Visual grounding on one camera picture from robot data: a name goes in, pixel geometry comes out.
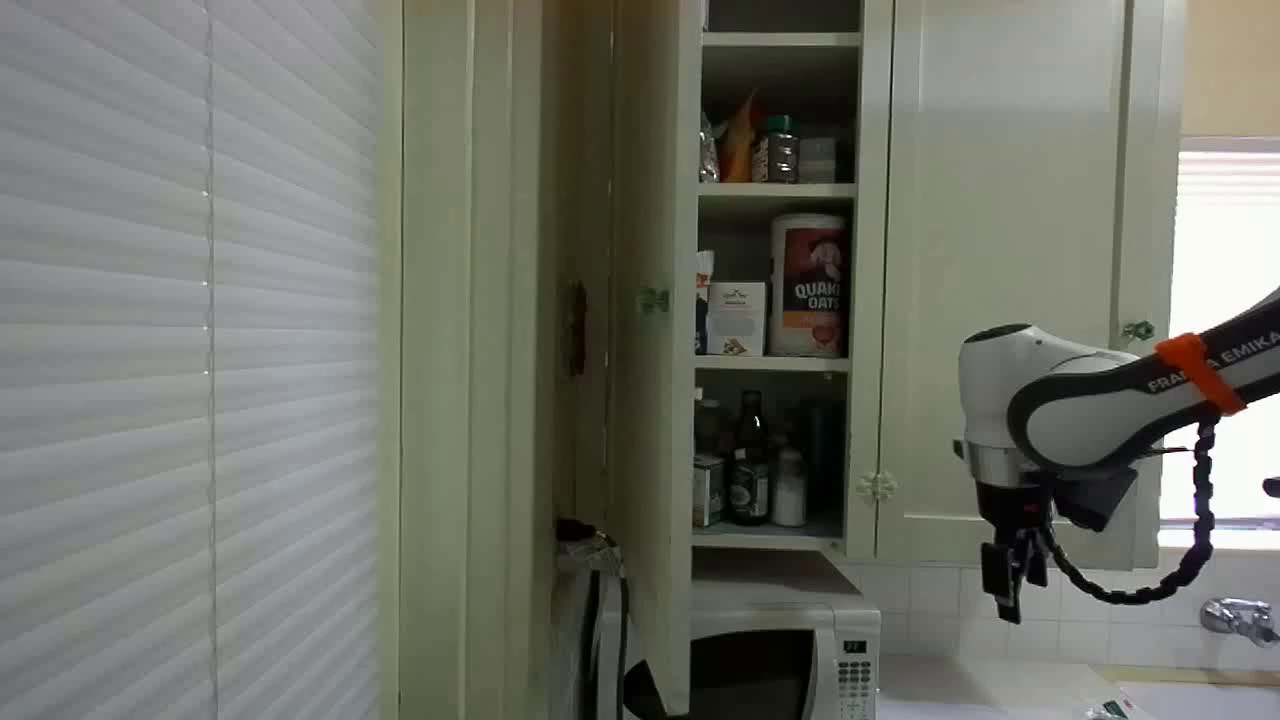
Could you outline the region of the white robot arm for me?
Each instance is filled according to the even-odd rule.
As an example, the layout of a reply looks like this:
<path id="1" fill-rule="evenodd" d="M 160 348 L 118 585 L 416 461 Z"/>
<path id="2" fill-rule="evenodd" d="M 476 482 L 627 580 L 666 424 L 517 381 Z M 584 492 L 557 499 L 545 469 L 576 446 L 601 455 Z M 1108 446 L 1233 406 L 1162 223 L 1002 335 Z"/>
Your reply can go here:
<path id="1" fill-rule="evenodd" d="M 1058 567 L 1102 604 L 1155 604 L 1210 558 L 1216 424 L 1280 390 L 1280 291 L 1241 317 L 1161 339 L 1149 354 L 997 325 L 958 343 L 965 437 L 980 543 L 980 586 L 1002 625 L 1021 625 L 1021 586 Z M 1161 442 L 1190 427 L 1190 548 L 1152 586 L 1098 586 L 1056 543 L 1051 519 L 1102 531 Z"/>

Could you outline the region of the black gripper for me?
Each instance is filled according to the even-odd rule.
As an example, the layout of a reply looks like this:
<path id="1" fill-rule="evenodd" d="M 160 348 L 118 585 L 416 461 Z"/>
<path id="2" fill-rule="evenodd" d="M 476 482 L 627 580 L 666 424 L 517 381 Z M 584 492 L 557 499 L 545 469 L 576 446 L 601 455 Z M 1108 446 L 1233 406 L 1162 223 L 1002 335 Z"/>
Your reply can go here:
<path id="1" fill-rule="evenodd" d="M 1038 487 L 974 487 L 993 535 L 980 543 L 980 586 L 1002 625 L 1021 625 L 1021 586 L 1047 585 L 1047 495 Z"/>

